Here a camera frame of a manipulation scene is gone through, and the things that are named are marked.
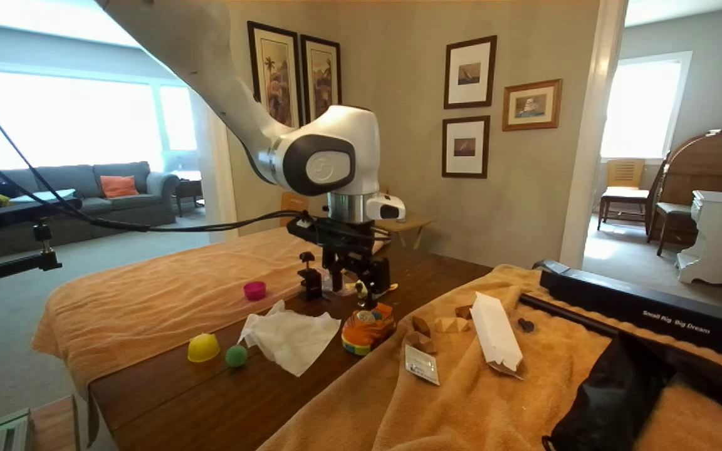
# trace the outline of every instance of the orange cloth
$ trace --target orange cloth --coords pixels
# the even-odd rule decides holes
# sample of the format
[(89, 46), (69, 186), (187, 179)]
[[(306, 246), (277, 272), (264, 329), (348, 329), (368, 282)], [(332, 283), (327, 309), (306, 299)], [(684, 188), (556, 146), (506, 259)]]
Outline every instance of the orange cloth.
[[(513, 323), (535, 323), (531, 333), (515, 325), (528, 365), (521, 379), (494, 374), (484, 363), (475, 323), (456, 315), (456, 309), (471, 305), (476, 292), (501, 299)], [(402, 349), (412, 320), (402, 320), (396, 335), (306, 403), (261, 448), (541, 448), (541, 436), (564, 418), (609, 339), (521, 305), (521, 294), (556, 304), (539, 287), (539, 272), (515, 265), (500, 265), (439, 295), (415, 315), (431, 325), (441, 387), (425, 384), (404, 369)], [(638, 448), (722, 448), (722, 407), (673, 384)]]
[[(318, 248), (287, 229), (113, 268), (58, 288), (34, 349), (66, 362), (79, 388), (227, 329), (298, 292), (298, 253)], [(249, 304), (244, 283), (267, 283)]]
[(100, 176), (100, 186), (103, 186), (105, 199), (138, 195), (134, 176)]

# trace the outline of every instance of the white paper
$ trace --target white paper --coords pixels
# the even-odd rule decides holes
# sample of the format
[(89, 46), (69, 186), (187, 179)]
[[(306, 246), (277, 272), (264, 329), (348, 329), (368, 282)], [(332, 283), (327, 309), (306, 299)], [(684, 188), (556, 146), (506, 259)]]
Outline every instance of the white paper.
[(407, 372), (415, 374), (416, 379), (425, 379), (435, 387), (439, 387), (439, 365), (431, 354), (425, 354), (415, 347), (407, 343)]
[(500, 299), (476, 294), (476, 302), (471, 305), (471, 320), (476, 325), (487, 363), (494, 372), (516, 377), (516, 369), (521, 363), (521, 349), (513, 332), (504, 304)]
[(304, 377), (308, 365), (327, 350), (342, 320), (328, 314), (301, 315), (287, 312), (279, 302), (267, 315), (251, 314), (244, 323), (238, 340), (249, 349), (259, 347), (261, 354), (294, 377)]

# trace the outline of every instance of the picture frame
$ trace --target picture frame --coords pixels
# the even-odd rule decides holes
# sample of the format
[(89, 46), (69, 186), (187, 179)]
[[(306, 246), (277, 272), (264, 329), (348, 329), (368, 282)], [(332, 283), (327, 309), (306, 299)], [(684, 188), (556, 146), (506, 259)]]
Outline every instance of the picture frame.
[(257, 101), (289, 127), (301, 126), (298, 35), (249, 21)]
[(498, 35), (446, 46), (444, 109), (493, 105)]
[(490, 116), (449, 117), (441, 131), (441, 176), (487, 179)]
[(504, 131), (541, 131), (560, 126), (561, 80), (510, 85), (504, 91)]
[(342, 46), (313, 35), (301, 35), (306, 117), (316, 120), (342, 104)]

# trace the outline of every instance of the white napkin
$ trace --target white napkin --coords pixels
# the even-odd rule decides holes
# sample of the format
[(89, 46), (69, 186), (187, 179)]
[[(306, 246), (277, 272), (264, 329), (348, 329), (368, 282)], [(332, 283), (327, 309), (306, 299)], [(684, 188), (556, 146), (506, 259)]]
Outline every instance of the white napkin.
[(294, 377), (304, 377), (318, 354), (327, 350), (338, 325), (342, 320), (328, 314), (301, 315), (287, 312), (287, 304), (279, 302), (267, 315), (251, 314), (238, 340), (249, 349), (259, 347), (269, 362)]

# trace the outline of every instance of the black cable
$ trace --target black cable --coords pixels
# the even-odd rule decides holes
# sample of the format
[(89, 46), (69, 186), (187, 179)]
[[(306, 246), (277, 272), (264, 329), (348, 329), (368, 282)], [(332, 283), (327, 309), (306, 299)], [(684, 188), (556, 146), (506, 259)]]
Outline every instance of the black cable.
[[(189, 226), (189, 229), (168, 229), (168, 226), (137, 226), (137, 223), (115, 223), (115, 220), (103, 220), (103, 218), (91, 218), (85, 216), (83, 210), (79, 210), (75, 205), (71, 205), (44, 176), (41, 170), (26, 159), (26, 154), (16, 146), (16, 140), (11, 137), (11, 134), (0, 126), (0, 136), (11, 142), (11, 148), (20, 156), (20, 160), (27, 166), (27, 170), (41, 181), (41, 186), (45, 186), (50, 190), (50, 195), (66, 208), (71, 210), (75, 218), (91, 223), (91, 226), (100, 226), (100, 229), (115, 229), (115, 230), (142, 230), (142, 234), (207, 234), (207, 230), (233, 230), (233, 229), (244, 229), (244, 226), (251, 226), (251, 223), (259, 223), (259, 220), (271, 220), (271, 218), (294, 218), (298, 216), (296, 210), (273, 210), (273, 214), (267, 214), (267, 216), (257, 216), (257, 218), (249, 218), (249, 220), (238, 220), (238, 223), (210, 223), (210, 226)], [(17, 188), (20, 193), (26, 193), (27, 199), (34, 199), (36, 204), (41, 205), (50, 205), (49, 201), (39, 199), (34, 190), (17, 186), (14, 179), (7, 179), (2, 170), (0, 170), (0, 179)]]

